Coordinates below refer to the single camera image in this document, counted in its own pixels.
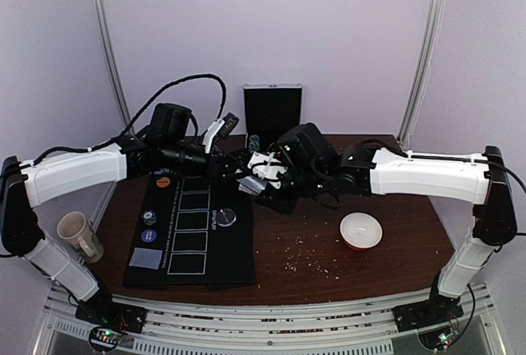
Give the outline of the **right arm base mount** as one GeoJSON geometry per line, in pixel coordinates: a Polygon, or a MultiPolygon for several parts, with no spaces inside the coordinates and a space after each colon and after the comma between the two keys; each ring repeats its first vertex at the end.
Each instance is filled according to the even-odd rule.
{"type": "Polygon", "coordinates": [[[439,352],[449,348],[460,335],[459,318],[464,310],[458,303],[422,301],[396,306],[393,314],[400,333],[416,330],[424,348],[439,352]]]}

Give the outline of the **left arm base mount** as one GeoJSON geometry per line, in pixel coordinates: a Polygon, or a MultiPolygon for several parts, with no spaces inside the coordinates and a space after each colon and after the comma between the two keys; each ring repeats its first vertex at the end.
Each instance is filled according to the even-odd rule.
{"type": "Polygon", "coordinates": [[[109,353],[133,341],[143,330],[147,310],[144,307],[113,302],[107,316],[97,316],[86,305],[76,307],[75,317],[93,325],[88,344],[98,353],[109,353]]]}

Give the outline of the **black poker mat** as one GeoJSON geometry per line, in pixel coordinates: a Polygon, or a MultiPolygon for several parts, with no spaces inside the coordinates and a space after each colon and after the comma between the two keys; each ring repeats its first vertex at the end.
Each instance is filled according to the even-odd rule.
{"type": "Polygon", "coordinates": [[[166,288],[205,285],[209,289],[255,284],[254,219],[251,199],[235,184],[214,185],[201,177],[181,177],[168,171],[150,175],[145,190],[122,284],[126,288],[166,288]],[[156,180],[168,177],[161,189],[156,180]],[[230,208],[237,221],[228,228],[216,223],[218,209],[230,208]],[[157,222],[145,225],[142,214],[152,210],[157,222]],[[143,243],[141,233],[154,229],[158,237],[143,243]],[[128,265],[136,247],[161,250],[157,270],[128,265]]]}

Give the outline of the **orange big blind button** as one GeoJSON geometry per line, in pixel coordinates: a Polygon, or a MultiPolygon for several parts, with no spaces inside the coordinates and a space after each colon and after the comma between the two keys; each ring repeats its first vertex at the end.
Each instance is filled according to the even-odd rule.
{"type": "Polygon", "coordinates": [[[156,180],[156,186],[161,189],[168,187],[170,183],[171,183],[171,180],[169,177],[160,177],[156,180]]]}

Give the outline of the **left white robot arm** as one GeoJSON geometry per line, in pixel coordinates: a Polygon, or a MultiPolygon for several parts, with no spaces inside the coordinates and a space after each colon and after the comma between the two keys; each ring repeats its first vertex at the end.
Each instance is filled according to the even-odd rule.
{"type": "Polygon", "coordinates": [[[100,325],[118,318],[118,307],[105,287],[73,260],[38,224],[34,209],[75,191],[106,182],[143,177],[160,169],[217,181],[233,176],[235,167],[215,148],[237,126],[232,113],[215,119],[203,136],[184,140],[191,110],[157,104],[150,124],[137,134],[124,133],[99,149],[67,149],[63,154],[20,162],[5,159],[1,173],[1,241],[7,253],[26,259],[61,284],[100,325]]]}

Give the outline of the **purple small blind button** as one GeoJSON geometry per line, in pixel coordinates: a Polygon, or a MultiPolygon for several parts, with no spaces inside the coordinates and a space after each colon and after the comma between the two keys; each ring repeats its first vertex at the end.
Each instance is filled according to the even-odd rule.
{"type": "Polygon", "coordinates": [[[143,243],[152,243],[157,239],[157,237],[157,232],[151,228],[148,228],[141,233],[141,240],[143,243]]]}

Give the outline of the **deck of grey cards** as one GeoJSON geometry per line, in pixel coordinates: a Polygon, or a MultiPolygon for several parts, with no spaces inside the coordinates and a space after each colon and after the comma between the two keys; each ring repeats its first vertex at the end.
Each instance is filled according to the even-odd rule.
{"type": "Polygon", "coordinates": [[[259,177],[246,176],[238,179],[238,190],[253,196],[261,194],[267,185],[268,182],[259,177]]]}

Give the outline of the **grey playing card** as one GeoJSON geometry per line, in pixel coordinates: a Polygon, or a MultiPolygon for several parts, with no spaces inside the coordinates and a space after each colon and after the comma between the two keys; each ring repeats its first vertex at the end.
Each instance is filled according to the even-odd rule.
{"type": "Polygon", "coordinates": [[[161,250],[136,247],[128,265],[136,268],[157,270],[162,258],[163,252],[161,250]]]}

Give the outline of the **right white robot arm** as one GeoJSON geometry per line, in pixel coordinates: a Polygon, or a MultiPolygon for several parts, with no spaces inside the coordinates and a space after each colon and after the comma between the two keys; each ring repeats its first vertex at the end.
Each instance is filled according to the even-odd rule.
{"type": "Polygon", "coordinates": [[[440,322],[498,247],[518,234],[509,178],[501,151],[481,154],[420,154],[398,150],[378,139],[339,153],[312,124],[296,126],[265,153],[254,152],[239,188],[282,214],[301,197],[408,194],[466,201],[473,225],[464,243],[436,275],[422,317],[440,322]]]}

